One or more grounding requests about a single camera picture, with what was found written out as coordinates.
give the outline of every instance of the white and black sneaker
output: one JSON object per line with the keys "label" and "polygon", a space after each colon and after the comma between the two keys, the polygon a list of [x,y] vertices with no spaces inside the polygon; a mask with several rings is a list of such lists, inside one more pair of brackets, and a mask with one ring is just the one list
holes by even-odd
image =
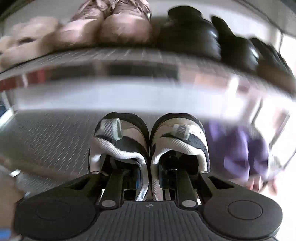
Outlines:
{"label": "white and black sneaker", "polygon": [[113,169],[130,169],[136,176],[136,201],[149,190],[149,131],[143,120],[131,113],[112,112],[98,123],[91,138],[89,172],[111,175]]}
{"label": "white and black sneaker", "polygon": [[164,200],[163,192],[167,200],[168,190],[160,176],[163,168],[184,169],[190,177],[210,170],[205,130],[199,120],[186,113],[166,114],[156,121],[151,131],[150,156],[155,201]]}

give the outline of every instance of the beige shoe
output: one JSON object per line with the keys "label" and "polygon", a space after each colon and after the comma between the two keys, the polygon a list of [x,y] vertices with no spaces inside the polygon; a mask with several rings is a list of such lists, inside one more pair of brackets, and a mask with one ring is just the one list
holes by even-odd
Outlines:
{"label": "beige shoe", "polygon": [[151,40],[151,10],[146,0],[113,0],[111,11],[102,25],[101,42],[146,44]]}
{"label": "beige shoe", "polygon": [[56,48],[60,50],[95,45],[109,7],[105,1],[87,0],[82,4],[71,21],[56,32]]}
{"label": "beige shoe", "polygon": [[11,36],[3,36],[0,38],[0,72],[4,71],[6,67],[2,64],[3,54],[14,44]]}
{"label": "beige shoe", "polygon": [[54,50],[53,33],[60,27],[56,18],[36,17],[12,28],[14,44],[2,54],[2,64],[9,68]]}

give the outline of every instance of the logo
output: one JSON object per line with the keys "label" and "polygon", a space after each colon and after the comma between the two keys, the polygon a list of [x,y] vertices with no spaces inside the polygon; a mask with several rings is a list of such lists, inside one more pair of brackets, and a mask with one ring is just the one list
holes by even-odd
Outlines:
{"label": "logo", "polygon": [[152,208],[153,205],[152,205],[151,203],[149,203],[149,204],[146,204],[146,207],[147,207],[147,208]]}

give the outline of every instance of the white wall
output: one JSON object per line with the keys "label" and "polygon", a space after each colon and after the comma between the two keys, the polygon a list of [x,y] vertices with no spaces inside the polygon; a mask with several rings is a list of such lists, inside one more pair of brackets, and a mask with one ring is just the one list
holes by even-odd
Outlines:
{"label": "white wall", "polygon": [[[68,21],[85,0],[35,0],[5,21],[4,32],[14,24],[26,22],[35,16],[54,16],[63,23]],[[279,31],[246,7],[232,0],[148,0],[152,18],[167,16],[167,10],[177,5],[190,5],[197,8],[210,20],[211,15],[222,17],[235,34],[245,37],[257,36],[276,47],[279,45]]]}

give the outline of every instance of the black leather shoe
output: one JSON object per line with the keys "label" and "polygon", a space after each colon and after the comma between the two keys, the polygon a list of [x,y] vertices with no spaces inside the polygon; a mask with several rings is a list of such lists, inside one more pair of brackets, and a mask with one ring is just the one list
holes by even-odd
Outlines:
{"label": "black leather shoe", "polygon": [[219,17],[212,16],[212,23],[219,33],[222,61],[243,71],[255,72],[258,53],[252,42],[235,36],[226,22]]}
{"label": "black leather shoe", "polygon": [[281,54],[273,46],[267,45],[257,38],[250,40],[259,53],[257,74],[284,91],[295,95],[295,77]]}
{"label": "black leather shoe", "polygon": [[200,11],[179,6],[170,9],[168,16],[157,41],[159,48],[221,59],[217,30]]}

